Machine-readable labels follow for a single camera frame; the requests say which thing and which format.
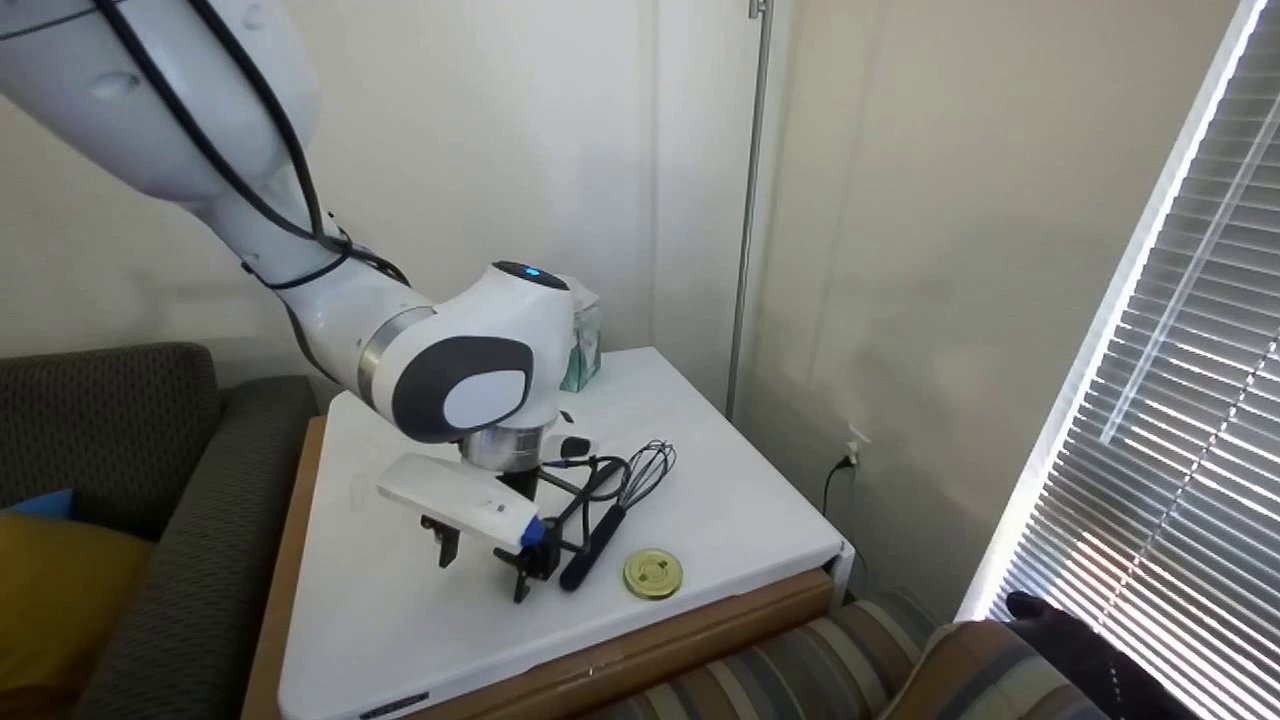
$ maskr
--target yellow disc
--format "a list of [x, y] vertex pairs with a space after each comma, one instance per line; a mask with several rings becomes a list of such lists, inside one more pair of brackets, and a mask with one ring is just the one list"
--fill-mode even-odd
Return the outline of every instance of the yellow disc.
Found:
[[639, 546], [624, 562], [624, 585], [631, 594], [667, 601], [684, 585], [684, 569], [672, 551]]

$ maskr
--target white wall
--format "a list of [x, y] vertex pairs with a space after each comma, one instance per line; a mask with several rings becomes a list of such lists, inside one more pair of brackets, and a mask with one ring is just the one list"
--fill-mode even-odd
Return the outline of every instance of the white wall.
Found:
[[1231, 0], [797, 0], [745, 433], [952, 614]]
[[[496, 257], [565, 267], [603, 295], [609, 344], [658, 338], [722, 391], [722, 181], [745, 175], [750, 100], [733, 0], [286, 4], [318, 75], [318, 193], [361, 239], [435, 301]], [[305, 369], [274, 301], [195, 221], [13, 103], [0, 161], [0, 356], [177, 337], [212, 344], [227, 380]], [[658, 267], [693, 271], [654, 289]]]

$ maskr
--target electrical outlet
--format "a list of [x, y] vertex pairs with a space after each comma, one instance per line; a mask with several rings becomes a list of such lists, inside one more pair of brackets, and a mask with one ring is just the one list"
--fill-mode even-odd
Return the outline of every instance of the electrical outlet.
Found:
[[849, 447], [843, 447], [849, 460], [862, 454], [873, 437], [862, 426], [857, 426], [857, 425], [843, 425], [843, 426], [849, 426]]

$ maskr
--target window blinds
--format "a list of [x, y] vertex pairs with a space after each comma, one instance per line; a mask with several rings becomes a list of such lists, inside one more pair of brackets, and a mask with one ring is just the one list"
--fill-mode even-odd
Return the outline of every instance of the window blinds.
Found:
[[1083, 380], [1013, 588], [1203, 716], [1280, 716], [1280, 0]]

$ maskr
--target sofa armrest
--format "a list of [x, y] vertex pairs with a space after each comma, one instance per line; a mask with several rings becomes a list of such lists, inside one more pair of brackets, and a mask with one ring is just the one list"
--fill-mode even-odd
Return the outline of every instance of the sofa armrest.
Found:
[[241, 713], [306, 414], [306, 380], [253, 380], [227, 391], [151, 569], [81, 697], [81, 716]]
[[624, 716], [881, 716], [911, 675], [926, 622], [876, 594], [597, 707]]

